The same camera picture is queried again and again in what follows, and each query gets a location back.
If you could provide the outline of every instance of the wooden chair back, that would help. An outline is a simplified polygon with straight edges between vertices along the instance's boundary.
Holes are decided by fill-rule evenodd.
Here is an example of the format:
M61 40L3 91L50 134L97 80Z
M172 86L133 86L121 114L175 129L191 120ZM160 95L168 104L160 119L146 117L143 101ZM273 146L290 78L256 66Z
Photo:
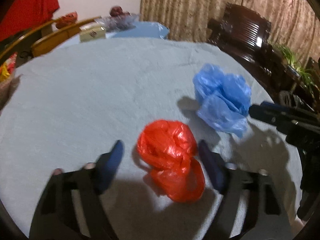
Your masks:
M45 24L25 33L20 38L7 45L3 51L0 52L0 66L9 58L14 52L18 53L16 67L19 67L27 61L28 57L32 57L31 45L42 38L42 31L50 27L58 19L48 21Z
M306 69L312 70L310 73L312 75L313 81L320 89L320 68L318 62L316 62L313 58L310 57L306 65Z
M81 26L94 22L94 20L97 18L99 17L94 17L76 22L39 39L31 46L32 55L34 57L39 57L43 54L50 52L59 44L65 42L74 35L78 34L80 32Z
M250 53L267 44L271 23L255 11L227 3L222 28L221 39Z

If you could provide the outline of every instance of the green plant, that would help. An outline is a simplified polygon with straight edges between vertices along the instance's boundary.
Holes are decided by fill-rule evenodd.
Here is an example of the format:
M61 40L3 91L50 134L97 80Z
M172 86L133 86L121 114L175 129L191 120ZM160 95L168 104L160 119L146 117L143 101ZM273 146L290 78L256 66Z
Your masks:
M297 60L296 54L289 47L283 44L273 44L273 46L282 53L289 66L294 69L301 67L301 63Z
M282 53L284 58L287 60L288 65L291 66L299 74L301 81L313 97L314 95L312 88L316 87L318 89L318 87L314 84L311 75L311 72L314 70L304 69L301 63L297 60L296 54L289 47L283 44L273 44L273 46Z

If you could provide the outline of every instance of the small box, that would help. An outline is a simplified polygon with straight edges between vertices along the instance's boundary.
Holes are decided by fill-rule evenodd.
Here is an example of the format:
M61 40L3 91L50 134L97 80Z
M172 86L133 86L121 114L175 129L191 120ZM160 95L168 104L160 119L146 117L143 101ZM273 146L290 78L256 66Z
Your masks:
M80 42L106 38L106 30L101 25L85 25L80 29Z

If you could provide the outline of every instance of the light blue tablecloth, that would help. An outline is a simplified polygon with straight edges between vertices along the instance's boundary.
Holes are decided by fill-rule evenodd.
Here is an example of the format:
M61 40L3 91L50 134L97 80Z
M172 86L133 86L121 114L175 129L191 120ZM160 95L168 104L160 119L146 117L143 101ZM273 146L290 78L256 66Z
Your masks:
M203 197L192 204L173 203L149 186L148 168L135 149L144 126L156 119L188 124L197 141L206 140L225 161L244 170L268 171L294 219L301 199L297 149L275 127L251 117L242 139L216 132L198 118L191 103L192 78L207 62L225 73L241 74L252 88L252 103L271 100L238 62L204 43L95 40L57 49L19 67L20 85L0 116L0 198L22 231L28 235L53 169L77 170L121 139L122 162L101 196L119 239L202 239L221 195L206 173ZM245 207L242 198L233 236L240 232Z

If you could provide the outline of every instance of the beige curtain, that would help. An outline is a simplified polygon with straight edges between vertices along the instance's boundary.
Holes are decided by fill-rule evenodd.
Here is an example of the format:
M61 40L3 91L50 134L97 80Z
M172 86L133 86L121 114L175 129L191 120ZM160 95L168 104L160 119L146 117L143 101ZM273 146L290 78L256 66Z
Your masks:
M141 0L142 20L170 28L169 39L205 42L210 18L221 20L227 2L257 11L272 23L271 42L283 43L305 64L320 56L320 23L306 0Z

